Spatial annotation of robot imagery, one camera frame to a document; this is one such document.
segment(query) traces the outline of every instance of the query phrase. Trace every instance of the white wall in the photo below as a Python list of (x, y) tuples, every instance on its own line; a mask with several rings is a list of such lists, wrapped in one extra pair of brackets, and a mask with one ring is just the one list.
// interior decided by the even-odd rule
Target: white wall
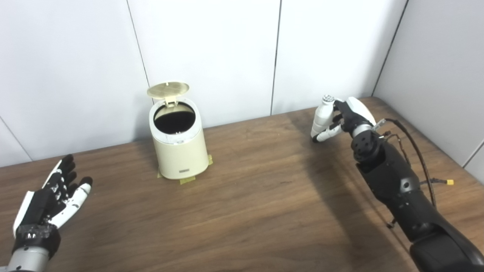
[(204, 127), (270, 115), (279, 2), (130, 0), (150, 85), (187, 82)]
[[(462, 166), (484, 139), (483, 11), (480, 0), (410, 0), (375, 91)], [(466, 169), (484, 181), (482, 157)]]
[(31, 159), (0, 119), (0, 167), (30, 162)]
[(369, 95), (404, 0), (284, 0), (273, 93), (280, 3), (0, 1), (0, 166), (148, 137), (169, 80), (204, 127)]
[(370, 96), (406, 0), (284, 0), (272, 113)]
[(149, 134), (125, 1), (0, 1), (0, 37), (0, 116), (32, 159)]

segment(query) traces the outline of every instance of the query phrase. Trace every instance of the trash can lid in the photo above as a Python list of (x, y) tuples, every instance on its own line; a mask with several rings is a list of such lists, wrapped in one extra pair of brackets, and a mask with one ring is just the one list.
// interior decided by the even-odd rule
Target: trash can lid
[(190, 87), (183, 82), (165, 82), (148, 89), (148, 96), (154, 99), (176, 97), (188, 91)]

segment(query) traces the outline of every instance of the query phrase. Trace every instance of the open lid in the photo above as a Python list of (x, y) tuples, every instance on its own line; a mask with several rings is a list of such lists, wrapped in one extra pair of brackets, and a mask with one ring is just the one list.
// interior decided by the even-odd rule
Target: open lid
[(165, 82), (148, 89), (148, 96), (154, 99), (165, 99), (167, 107), (178, 104), (176, 97), (186, 93), (190, 89), (188, 84), (183, 82)]

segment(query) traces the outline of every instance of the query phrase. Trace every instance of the robot wrist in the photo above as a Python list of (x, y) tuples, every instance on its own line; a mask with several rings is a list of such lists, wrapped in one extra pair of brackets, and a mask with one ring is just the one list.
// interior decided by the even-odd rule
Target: robot wrist
[(54, 256), (60, 246), (61, 236), (57, 227), (48, 225), (21, 225), (17, 228), (12, 253), (19, 248), (41, 247), (49, 252), (49, 259)]

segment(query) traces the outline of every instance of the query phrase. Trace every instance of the wooden table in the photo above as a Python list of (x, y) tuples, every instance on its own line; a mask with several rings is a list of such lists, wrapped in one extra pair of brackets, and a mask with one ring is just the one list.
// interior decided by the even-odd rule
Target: wooden table
[[(376, 120), (402, 120), (377, 98), (362, 101)], [(150, 140), (75, 154), (78, 174), (92, 176), (94, 187), (61, 229), (48, 271), (416, 271), (409, 242), (399, 227), (386, 228), (390, 213), (354, 166), (350, 136), (312, 143), (313, 116), (307, 109), (206, 129), (214, 164), (184, 185), (156, 178)], [(483, 249), (483, 187), (404, 124), (431, 176), (455, 179), (435, 184), (439, 211)], [(423, 178), (408, 140), (404, 146)], [(10, 259), (25, 192), (57, 160), (0, 168), (0, 264)]]

